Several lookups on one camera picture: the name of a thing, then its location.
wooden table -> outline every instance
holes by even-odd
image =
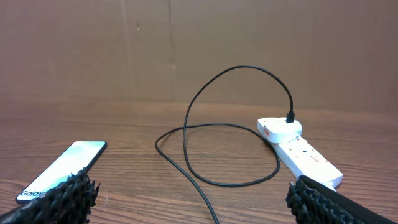
[[[112,100],[0,98],[0,212],[66,147],[103,139],[108,148],[89,171],[101,182],[90,223],[212,223],[195,188],[154,148],[164,132],[183,124],[187,104]],[[239,123],[256,128],[258,118],[283,116],[286,108],[197,104],[190,124]],[[398,222],[398,116],[381,113],[296,109],[303,136],[342,173],[339,193]],[[182,133],[162,149],[186,169]],[[275,169],[271,151],[236,128],[188,132],[193,168],[222,182],[245,182]],[[294,223],[285,196],[293,175],[282,163],[264,183],[243,188],[197,181],[221,223]]]

white charger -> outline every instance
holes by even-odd
[[[261,118],[257,129],[296,178],[306,175],[334,191],[341,183],[343,174],[301,137],[303,128],[299,121],[286,123],[286,118]]]

charging cable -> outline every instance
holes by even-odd
[[[183,146],[183,151],[184,151],[184,157],[185,157],[185,162],[187,163],[188,169],[189,171],[198,179],[202,180],[203,182],[206,182],[208,184],[212,184],[215,186],[220,186],[220,187],[245,187],[245,186],[250,186],[250,185],[254,185],[254,184],[259,184],[263,181],[269,180],[271,177],[275,176],[276,173],[278,173],[279,171],[279,167],[280,167],[280,162],[279,162],[279,156],[277,155],[275,149],[272,147],[272,145],[260,134],[258,134],[257,132],[251,130],[250,128],[238,125],[238,124],[230,124],[230,123],[206,123],[206,124],[196,124],[196,125],[191,125],[191,126],[187,126],[187,121],[188,121],[188,115],[189,112],[191,110],[192,104],[193,102],[195,102],[196,98],[199,96],[199,94],[214,80],[216,80],[218,77],[222,76],[223,74],[237,69],[237,68],[253,68],[256,70],[260,70],[262,72],[265,72],[266,74],[270,75],[272,78],[274,78],[275,80],[277,80],[279,82],[280,85],[282,85],[282,87],[284,88],[284,90],[286,91],[287,95],[289,96],[289,100],[290,100],[290,110],[287,113],[287,117],[286,117],[286,123],[292,123],[294,121],[294,112],[293,112],[293,99],[292,99],[292,95],[290,94],[289,90],[287,89],[287,87],[285,86],[285,84],[279,80],[278,77],[276,77],[274,74],[272,74],[271,72],[268,72],[267,70],[261,68],[261,67],[257,67],[257,66],[253,66],[253,65],[238,65],[235,67],[231,67],[227,70],[224,70],[223,72],[219,73],[218,75],[216,75],[214,78],[212,78],[208,83],[206,83],[206,85],[204,85],[199,92],[195,95],[195,97],[193,97],[191,103],[189,104],[187,113],[185,115],[185,120],[184,120],[184,125],[182,127],[178,127],[175,128],[173,130],[170,130],[168,132],[166,132],[165,134],[161,135],[161,137],[159,137],[158,139],[156,139],[155,141],[155,148],[156,151],[163,156],[167,161],[169,161],[175,168],[177,168],[192,184],[193,186],[195,186],[195,188],[198,190],[199,194],[202,196],[202,198],[204,199],[207,207],[209,208],[209,211],[211,213],[211,216],[214,219],[214,222],[216,224],[220,223],[218,221],[217,215],[215,213],[215,211],[213,210],[213,207],[211,206],[210,201],[207,199],[206,195],[203,193],[203,191],[201,190],[201,188],[199,187],[199,185],[194,181],[194,179],[187,173],[185,172],[179,165],[177,165],[173,160],[171,160],[168,156],[166,156],[166,154],[164,154],[158,147],[158,142],[163,139],[164,137],[168,136],[169,134],[172,134],[178,130],[183,130],[183,134],[182,134],[182,146]],[[237,127],[237,128],[241,128],[241,129],[245,129],[246,131],[250,131],[251,133],[255,134],[257,137],[259,137],[265,144],[266,146],[269,147],[269,149],[274,153],[275,155],[275,159],[276,159],[276,168],[275,170],[269,174],[266,177],[263,177],[261,179],[258,180],[254,180],[254,181],[250,181],[250,182],[245,182],[245,183],[238,183],[238,184],[231,184],[231,183],[220,183],[220,182],[215,182],[212,180],[208,180],[204,177],[202,177],[201,175],[197,174],[191,167],[190,163],[189,163],[189,159],[188,159],[188,154],[187,154],[187,146],[186,146],[186,139],[185,136],[187,135],[187,128],[197,128],[197,127],[204,127],[204,126],[232,126],[232,127]]]

smartphone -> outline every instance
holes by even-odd
[[[16,197],[17,203],[30,202],[84,167],[88,171],[105,149],[106,141],[74,142]]]

brown backdrop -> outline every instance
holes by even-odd
[[[296,106],[398,111],[398,1],[0,1],[0,95],[189,101],[260,65]],[[250,70],[200,97],[287,106]]]

